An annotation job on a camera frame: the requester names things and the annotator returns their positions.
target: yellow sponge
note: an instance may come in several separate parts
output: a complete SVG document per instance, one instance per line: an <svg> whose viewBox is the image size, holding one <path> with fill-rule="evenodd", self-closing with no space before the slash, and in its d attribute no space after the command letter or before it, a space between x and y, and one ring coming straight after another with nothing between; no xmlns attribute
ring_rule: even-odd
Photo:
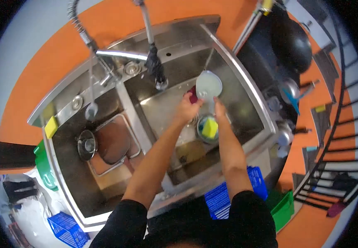
<svg viewBox="0 0 358 248"><path fill-rule="evenodd" d="M204 128L202 129L202 136L213 139L215 138L215 134L217 132L217 123L214 119L208 118L204 124Z"/></svg>
<svg viewBox="0 0 358 248"><path fill-rule="evenodd" d="M57 130L57 127L58 127L57 121L56 121L55 117L52 116L49 119L47 125L45 125L45 128L44 128L45 129L45 134L47 135L48 139L52 138L52 136L55 134L55 132Z"/></svg>

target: black wok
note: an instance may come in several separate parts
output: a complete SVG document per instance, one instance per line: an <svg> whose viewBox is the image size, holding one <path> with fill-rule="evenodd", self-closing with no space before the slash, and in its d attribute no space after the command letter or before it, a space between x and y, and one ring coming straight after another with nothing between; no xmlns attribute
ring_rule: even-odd
<svg viewBox="0 0 358 248"><path fill-rule="evenodd" d="M276 18L271 39L274 54L286 68L300 74L310 67L311 44L297 22L285 17Z"/></svg>

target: bowl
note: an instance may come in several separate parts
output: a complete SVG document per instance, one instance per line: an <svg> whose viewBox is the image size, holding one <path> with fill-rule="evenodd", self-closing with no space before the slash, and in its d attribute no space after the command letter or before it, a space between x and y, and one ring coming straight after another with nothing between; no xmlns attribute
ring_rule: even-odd
<svg viewBox="0 0 358 248"><path fill-rule="evenodd" d="M215 137L213 139L202 135L202 130L204 128L204 124L205 124L206 120L209 118L216 121L215 117L212 114L206 114L206 115L199 117L197 126L196 126L197 135L203 142L205 142L207 144L211 144L211 145L216 145L217 143L219 143L219 131L216 131Z"/></svg>

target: metal spoon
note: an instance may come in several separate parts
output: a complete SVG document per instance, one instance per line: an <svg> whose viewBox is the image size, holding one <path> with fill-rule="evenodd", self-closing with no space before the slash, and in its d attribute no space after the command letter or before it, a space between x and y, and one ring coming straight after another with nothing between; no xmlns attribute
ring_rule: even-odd
<svg viewBox="0 0 358 248"><path fill-rule="evenodd" d="M85 118L91 122L95 120L95 116L97 114L97 104L95 103L94 100L94 91L93 91L94 75L92 73L92 57L93 57L92 55L93 55L93 51L92 49L90 49L90 56L89 56L90 67L88 72L89 72L89 90L91 94L91 103L88 105L88 107L85 110Z"/></svg>

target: stainless steel sink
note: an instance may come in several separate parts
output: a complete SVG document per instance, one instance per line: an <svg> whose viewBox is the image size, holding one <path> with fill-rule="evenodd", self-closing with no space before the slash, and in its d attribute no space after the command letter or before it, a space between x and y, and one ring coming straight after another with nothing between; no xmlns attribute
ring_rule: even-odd
<svg viewBox="0 0 358 248"><path fill-rule="evenodd" d="M153 143L169 126L175 108L183 94L195 86L197 76L204 69L214 72L222 80L223 90L220 98L227 107L232 128L241 144L245 144L264 129L246 90L214 48L204 49L171 60L165 63L164 67L170 81L168 89L163 92L157 91L154 82L147 77L142 79L141 75L125 82L125 87L136 113L147 132L148 138ZM201 108L199 116L208 112L208 106L205 104ZM197 139L199 138L196 136L195 125L190 124L182 130L176 146ZM174 185L192 178L220 161L217 145L204 143L203 146L206 155L185 166L182 166L175 154L172 156L168 175Z"/></svg>
<svg viewBox="0 0 358 248"><path fill-rule="evenodd" d="M106 177L95 177L87 162L80 159L76 137L84 129L95 130L101 123L123 112L142 153L146 154L172 121L183 94L195 85L196 77L203 70L220 77L223 84L220 99L248 158L257 156L274 141L276 125L261 93L238 59L214 36L218 24L219 17L204 16L153 26L158 54L169 79L165 91L156 90L155 82L144 73L142 62L138 63L141 72L130 75L124 70L128 61L117 59L117 64L121 65L117 71L122 74L122 79L109 82L105 88L94 84L99 111L96 121L88 122L84 113L91 99L89 88L86 88L89 66L85 62L68 74L29 117L29 124L42 128L52 115L58 120L59 128L52 139L48 140L43 131L44 143L59 185L58 192L66 199L68 209L84 231L97 231L103 227L122 196L120 193L106 194L106 191L123 192L130 175L122 166L113 169L104 176L114 177L119 183L102 187L100 180L106 181ZM108 48L145 53L148 50L146 33L139 31ZM94 64L95 76L102 77L103 71L96 62ZM79 109L74 109L72 104L76 94L84 102ZM199 115L207 112L208 107L203 106ZM183 162L177 149L190 142L201 144L203 153L187 163ZM185 126L176 146L176 154L172 156L162 181L162 191L156 195L148 217L201 196L224 181L217 144L199 142L193 124ZM185 146L187 155L196 157L194 150L186 149Z"/></svg>

